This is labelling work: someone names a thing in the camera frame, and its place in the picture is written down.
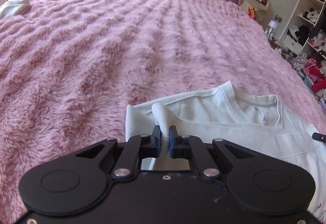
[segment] bed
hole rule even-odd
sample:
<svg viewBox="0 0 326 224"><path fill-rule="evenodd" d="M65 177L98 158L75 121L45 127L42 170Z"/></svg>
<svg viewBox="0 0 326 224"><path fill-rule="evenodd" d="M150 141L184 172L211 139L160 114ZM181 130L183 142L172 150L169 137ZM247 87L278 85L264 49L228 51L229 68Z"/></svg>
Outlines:
<svg viewBox="0 0 326 224"><path fill-rule="evenodd" d="M32 167L124 141L126 106L218 86L277 94L326 133L313 95L241 0L31 0L0 20L0 220Z"/></svg>

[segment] white drawstring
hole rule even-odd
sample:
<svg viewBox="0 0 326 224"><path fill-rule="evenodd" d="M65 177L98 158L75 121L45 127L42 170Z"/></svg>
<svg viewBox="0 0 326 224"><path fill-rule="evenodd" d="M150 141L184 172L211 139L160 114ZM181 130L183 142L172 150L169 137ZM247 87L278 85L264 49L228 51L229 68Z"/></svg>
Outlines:
<svg viewBox="0 0 326 224"><path fill-rule="evenodd" d="M278 123L281 122L280 128L283 128L283 118L282 118L282 104L278 98L277 95L273 94L273 97L275 96L278 102L276 103L276 109L278 110L278 120L276 121L275 128L278 128Z"/></svg>

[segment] black clip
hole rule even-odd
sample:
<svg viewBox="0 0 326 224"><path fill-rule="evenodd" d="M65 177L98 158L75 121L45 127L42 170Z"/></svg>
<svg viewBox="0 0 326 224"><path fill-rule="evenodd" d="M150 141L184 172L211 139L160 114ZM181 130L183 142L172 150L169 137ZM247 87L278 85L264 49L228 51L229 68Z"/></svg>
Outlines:
<svg viewBox="0 0 326 224"><path fill-rule="evenodd" d="M323 134L313 133L312 139L326 143L326 135L323 135Z"/></svg>

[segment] white t-shirt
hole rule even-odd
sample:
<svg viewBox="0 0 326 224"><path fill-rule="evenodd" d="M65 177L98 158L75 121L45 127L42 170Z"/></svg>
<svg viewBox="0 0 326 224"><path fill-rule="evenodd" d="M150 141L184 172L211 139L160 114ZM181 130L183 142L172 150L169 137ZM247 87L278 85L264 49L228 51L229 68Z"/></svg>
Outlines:
<svg viewBox="0 0 326 224"><path fill-rule="evenodd" d="M326 146L312 139L317 129L296 116L276 95L248 95L229 81L213 89L127 106L126 140L151 134L155 125L162 131L161 155L143 161L143 170L189 169L188 161L169 157L171 125L177 127L179 135L195 135L204 143L223 138L307 170L316 183L309 211L322 222L326 210Z"/></svg>

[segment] screw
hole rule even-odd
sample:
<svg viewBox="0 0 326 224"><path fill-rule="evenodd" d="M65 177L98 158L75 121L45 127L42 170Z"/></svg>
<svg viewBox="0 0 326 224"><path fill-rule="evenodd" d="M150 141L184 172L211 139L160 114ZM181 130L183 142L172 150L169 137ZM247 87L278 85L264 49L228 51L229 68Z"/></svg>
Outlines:
<svg viewBox="0 0 326 224"><path fill-rule="evenodd" d="M220 171L217 169L209 168L204 170L203 174L207 177L215 177L220 174Z"/></svg>
<svg viewBox="0 0 326 224"><path fill-rule="evenodd" d="M120 169L115 170L115 176L118 176L118 177L126 177L129 174L130 174L130 170L125 169L125 168L120 168Z"/></svg>
<svg viewBox="0 0 326 224"><path fill-rule="evenodd" d="M162 179L163 180L171 180L171 176L170 175L163 175Z"/></svg>
<svg viewBox="0 0 326 224"><path fill-rule="evenodd" d="M33 218L29 218L27 221L26 221L27 224L37 224L37 221Z"/></svg>

